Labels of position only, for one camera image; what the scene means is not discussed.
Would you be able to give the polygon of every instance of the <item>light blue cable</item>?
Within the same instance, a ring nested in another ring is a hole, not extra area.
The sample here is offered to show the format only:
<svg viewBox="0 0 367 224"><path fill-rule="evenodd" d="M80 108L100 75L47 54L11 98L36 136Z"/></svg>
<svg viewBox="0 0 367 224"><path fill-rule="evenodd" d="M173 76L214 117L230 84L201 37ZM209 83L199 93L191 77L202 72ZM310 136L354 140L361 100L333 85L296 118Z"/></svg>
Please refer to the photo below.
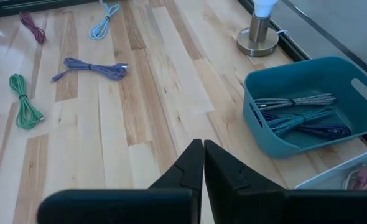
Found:
<svg viewBox="0 0 367 224"><path fill-rule="evenodd" d="M120 9L120 6L118 4L115 4L112 7L108 7L108 5L104 3L103 6L108 12L108 15L105 16L100 24L94 26L94 28L90 30L90 38L93 40L100 40L106 36L109 29L110 17Z"/></svg>

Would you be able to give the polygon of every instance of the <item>pink cable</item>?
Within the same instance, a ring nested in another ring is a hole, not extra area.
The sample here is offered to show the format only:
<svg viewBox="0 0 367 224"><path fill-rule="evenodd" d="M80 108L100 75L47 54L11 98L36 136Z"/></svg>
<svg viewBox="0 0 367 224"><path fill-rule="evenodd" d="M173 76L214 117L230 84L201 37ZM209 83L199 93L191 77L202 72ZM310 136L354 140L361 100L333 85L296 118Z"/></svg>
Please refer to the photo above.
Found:
<svg viewBox="0 0 367 224"><path fill-rule="evenodd" d="M33 18L30 15L30 13L28 13L28 12L20 12L20 14L21 14L21 22L22 22L22 24L24 26L26 26L34 34L35 40L39 44L44 43L44 41L47 39L46 36L45 36L45 32L40 27L37 27L34 24Z"/></svg>

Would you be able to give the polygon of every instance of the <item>green cable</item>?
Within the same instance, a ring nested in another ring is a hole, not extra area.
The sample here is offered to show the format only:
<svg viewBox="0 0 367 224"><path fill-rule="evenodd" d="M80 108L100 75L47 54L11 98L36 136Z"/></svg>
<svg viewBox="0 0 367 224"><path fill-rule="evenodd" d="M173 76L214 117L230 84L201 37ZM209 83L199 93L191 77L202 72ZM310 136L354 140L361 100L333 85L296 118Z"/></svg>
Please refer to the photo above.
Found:
<svg viewBox="0 0 367 224"><path fill-rule="evenodd" d="M14 74L9 77L9 87L19 96L19 112L16 116L16 125L28 130L44 119L40 111L30 104L26 96L26 81L22 75Z"/></svg>

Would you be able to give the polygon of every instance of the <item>white container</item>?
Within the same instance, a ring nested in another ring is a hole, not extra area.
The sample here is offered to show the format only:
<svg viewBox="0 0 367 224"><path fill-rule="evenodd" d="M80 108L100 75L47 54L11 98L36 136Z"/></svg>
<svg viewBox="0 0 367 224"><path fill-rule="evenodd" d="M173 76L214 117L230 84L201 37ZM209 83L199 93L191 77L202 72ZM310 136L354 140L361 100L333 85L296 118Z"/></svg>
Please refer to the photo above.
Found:
<svg viewBox="0 0 367 224"><path fill-rule="evenodd" d="M338 190L341 189L343 181L348 174L359 168L362 164L367 165L367 152L359 155L349 161L346 161L336 167L333 167L325 172L309 179L299 185L296 189L328 189Z"/></svg>

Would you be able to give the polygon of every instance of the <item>purple cable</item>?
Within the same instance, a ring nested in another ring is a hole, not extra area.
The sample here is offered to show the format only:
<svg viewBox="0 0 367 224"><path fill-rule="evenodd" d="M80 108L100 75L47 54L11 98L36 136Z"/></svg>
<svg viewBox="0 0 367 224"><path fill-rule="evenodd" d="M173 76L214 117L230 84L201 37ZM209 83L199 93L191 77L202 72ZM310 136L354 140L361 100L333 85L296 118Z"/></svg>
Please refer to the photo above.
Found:
<svg viewBox="0 0 367 224"><path fill-rule="evenodd" d="M68 70L59 73L58 75L52 77L52 81L56 82L61 79L66 73L74 70L92 70L98 72L111 80L120 80L125 74L127 74L127 63L117 63L116 65L107 66L107 65L92 65L85 63L79 59L74 58L66 58L63 63L67 66Z"/></svg>

